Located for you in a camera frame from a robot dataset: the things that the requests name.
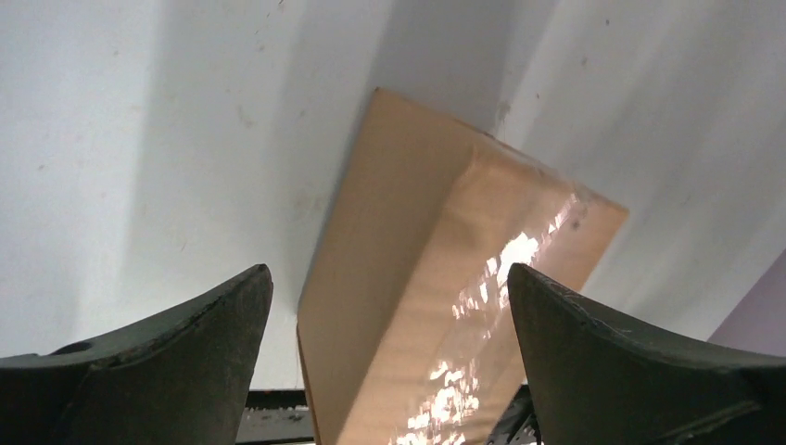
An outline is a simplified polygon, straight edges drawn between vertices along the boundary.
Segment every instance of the white surface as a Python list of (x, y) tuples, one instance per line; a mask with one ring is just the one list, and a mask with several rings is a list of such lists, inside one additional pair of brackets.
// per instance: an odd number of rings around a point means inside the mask
[(302, 387), (298, 295), (377, 85), (628, 206), (586, 292), (707, 338), (786, 247), (786, 3), (737, 3), (4, 2), (0, 355), (266, 262), (252, 386)]

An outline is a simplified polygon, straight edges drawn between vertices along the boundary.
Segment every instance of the screw hole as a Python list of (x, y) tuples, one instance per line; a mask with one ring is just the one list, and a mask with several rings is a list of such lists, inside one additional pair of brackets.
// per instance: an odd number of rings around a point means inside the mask
[(76, 343), (71, 343), (70, 345), (64, 346), (55, 352), (52, 352), (52, 355), (65, 355), (65, 354), (72, 354), (74, 352), (82, 352), (84, 350), (89, 350), (93, 347), (93, 343), (89, 341), (78, 341)]

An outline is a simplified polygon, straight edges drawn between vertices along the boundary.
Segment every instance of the purple wall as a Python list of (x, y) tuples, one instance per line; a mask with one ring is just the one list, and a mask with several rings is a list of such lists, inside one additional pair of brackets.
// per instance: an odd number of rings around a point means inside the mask
[(786, 252), (780, 254), (709, 341), (786, 356)]

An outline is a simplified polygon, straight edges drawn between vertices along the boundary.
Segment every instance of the cardboard box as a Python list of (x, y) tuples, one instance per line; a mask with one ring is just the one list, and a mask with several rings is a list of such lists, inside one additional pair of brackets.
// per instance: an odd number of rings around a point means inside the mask
[(482, 443), (525, 377), (510, 265), (580, 289), (627, 215), (377, 90), (298, 312), (318, 443)]

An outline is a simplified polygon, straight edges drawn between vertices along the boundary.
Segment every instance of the white wall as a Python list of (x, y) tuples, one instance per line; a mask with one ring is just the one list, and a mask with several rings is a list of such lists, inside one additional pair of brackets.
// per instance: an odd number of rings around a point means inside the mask
[(709, 341), (786, 357), (786, 252), (780, 254)]
[(266, 262), (252, 386), (301, 387), (299, 290), (377, 85), (629, 206), (587, 293), (709, 337), (786, 248), (786, 4), (736, 3), (5, 2), (0, 355)]

